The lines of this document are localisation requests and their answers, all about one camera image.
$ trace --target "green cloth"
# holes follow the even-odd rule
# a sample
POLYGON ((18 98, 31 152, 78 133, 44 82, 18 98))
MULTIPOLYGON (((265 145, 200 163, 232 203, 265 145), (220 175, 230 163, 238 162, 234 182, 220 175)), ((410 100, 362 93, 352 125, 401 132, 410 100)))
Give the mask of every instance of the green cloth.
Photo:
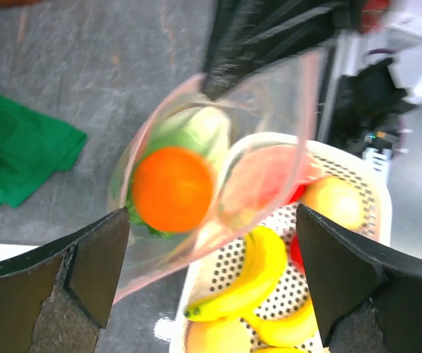
POLYGON ((19 206, 55 171, 71 169, 87 135, 0 96, 0 205, 19 206))

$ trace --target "wire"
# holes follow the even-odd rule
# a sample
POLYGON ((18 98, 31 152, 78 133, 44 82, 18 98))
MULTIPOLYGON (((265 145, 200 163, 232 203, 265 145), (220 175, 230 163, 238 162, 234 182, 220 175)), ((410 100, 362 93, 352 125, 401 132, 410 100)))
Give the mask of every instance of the wire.
POLYGON ((366 53, 364 53, 362 60, 365 65, 368 65, 368 57, 371 55, 385 54, 387 56, 390 56, 390 55, 397 54, 397 52, 398 51, 395 49, 388 49, 388 48, 371 49, 367 51, 366 53))

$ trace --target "white basket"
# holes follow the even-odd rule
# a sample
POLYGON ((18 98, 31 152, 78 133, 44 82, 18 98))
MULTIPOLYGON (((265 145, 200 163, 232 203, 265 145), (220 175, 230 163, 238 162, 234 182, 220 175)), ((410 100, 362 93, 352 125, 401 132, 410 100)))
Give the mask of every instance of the white basket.
MULTIPOLYGON (((273 132, 262 132, 237 142, 230 151, 228 160, 246 147, 259 142, 297 144, 297 137, 273 132)), ((385 181, 370 164, 358 157, 331 146, 315 141, 308 141, 307 151, 321 162, 324 171, 352 184, 360 191, 365 205, 365 223, 360 234, 389 246, 392 218, 392 204, 385 181)), ((296 208, 298 204, 281 207, 269 215, 262 224, 278 233, 287 246, 295 232, 296 208)), ((192 263, 182 291, 182 297, 175 320, 175 333, 171 341, 170 353, 185 353, 185 341, 188 321, 183 312, 188 303, 210 293, 229 286, 240 272, 243 262, 243 241, 237 239, 227 246, 192 263)), ((282 275, 275 291, 255 310, 262 318, 278 319, 290 315, 300 308, 307 298, 306 279, 288 262, 287 270, 282 275)), ((246 325, 251 336, 252 349, 264 348, 255 331, 246 325)), ((322 352, 322 344, 317 336, 310 338, 299 347, 310 353, 322 352)))

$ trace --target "yellow banana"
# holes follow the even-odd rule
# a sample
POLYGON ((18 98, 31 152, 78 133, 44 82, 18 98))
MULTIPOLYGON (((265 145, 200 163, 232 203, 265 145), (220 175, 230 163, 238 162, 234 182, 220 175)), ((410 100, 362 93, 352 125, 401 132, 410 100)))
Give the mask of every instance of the yellow banana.
POLYGON ((238 318, 258 307, 273 292, 287 265, 285 243, 265 227, 256 227, 245 239, 249 252, 242 274, 222 292, 190 304, 185 311, 189 320, 238 318))
POLYGON ((279 347, 270 347, 264 349, 258 349, 254 353, 306 353, 297 348, 279 348, 279 347))
POLYGON ((287 318, 262 320, 252 312, 245 314, 243 318, 253 327, 260 340, 269 346, 297 346, 318 331, 314 307, 310 298, 298 311, 287 318))

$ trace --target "gray table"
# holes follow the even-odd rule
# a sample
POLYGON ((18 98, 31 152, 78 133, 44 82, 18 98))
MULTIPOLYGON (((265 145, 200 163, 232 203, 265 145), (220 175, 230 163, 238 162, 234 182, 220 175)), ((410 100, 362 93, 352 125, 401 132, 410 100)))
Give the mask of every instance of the gray table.
MULTIPOLYGON (((0 10, 0 93, 72 123, 90 140, 17 210, 0 209, 0 242, 39 245, 106 213, 107 180, 157 104, 199 70, 211 0, 51 0, 0 10)), ((393 165, 393 246, 422 257, 422 110, 407 117, 411 154, 393 165)), ((185 273, 113 308, 99 353, 164 353, 185 273)))

